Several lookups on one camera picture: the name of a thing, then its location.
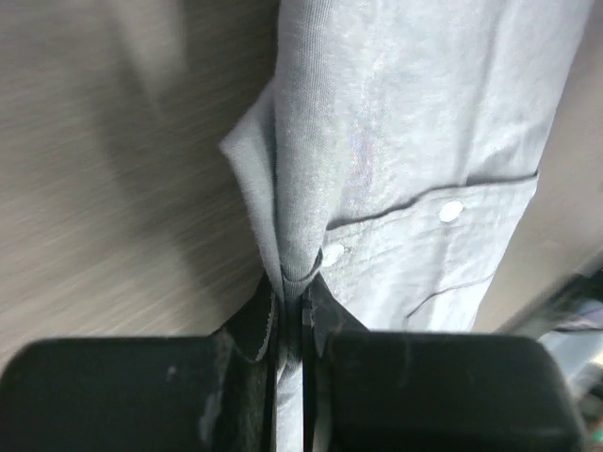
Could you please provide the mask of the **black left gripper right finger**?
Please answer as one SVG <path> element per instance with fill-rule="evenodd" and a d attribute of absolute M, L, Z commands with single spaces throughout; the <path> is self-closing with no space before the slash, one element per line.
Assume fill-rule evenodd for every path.
<path fill-rule="evenodd" d="M 303 449 L 330 451 L 331 371 L 325 351 L 332 335 L 367 328 L 337 301 L 317 275 L 301 295 Z"/>

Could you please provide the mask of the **grey long sleeve shirt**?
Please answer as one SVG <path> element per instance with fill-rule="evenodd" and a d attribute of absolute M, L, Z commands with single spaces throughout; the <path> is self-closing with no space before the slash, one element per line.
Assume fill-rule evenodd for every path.
<path fill-rule="evenodd" d="M 284 1 L 275 73 L 221 143 L 284 315 L 276 447 L 302 449 L 299 297 L 470 331 L 536 190 L 589 1 Z"/>

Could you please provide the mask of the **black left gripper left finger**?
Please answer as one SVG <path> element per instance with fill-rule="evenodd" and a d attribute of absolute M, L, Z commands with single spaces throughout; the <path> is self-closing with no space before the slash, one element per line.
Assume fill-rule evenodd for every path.
<path fill-rule="evenodd" d="M 279 303 L 269 279 L 211 338 L 214 387 L 209 393 L 211 451 L 275 449 Z"/>

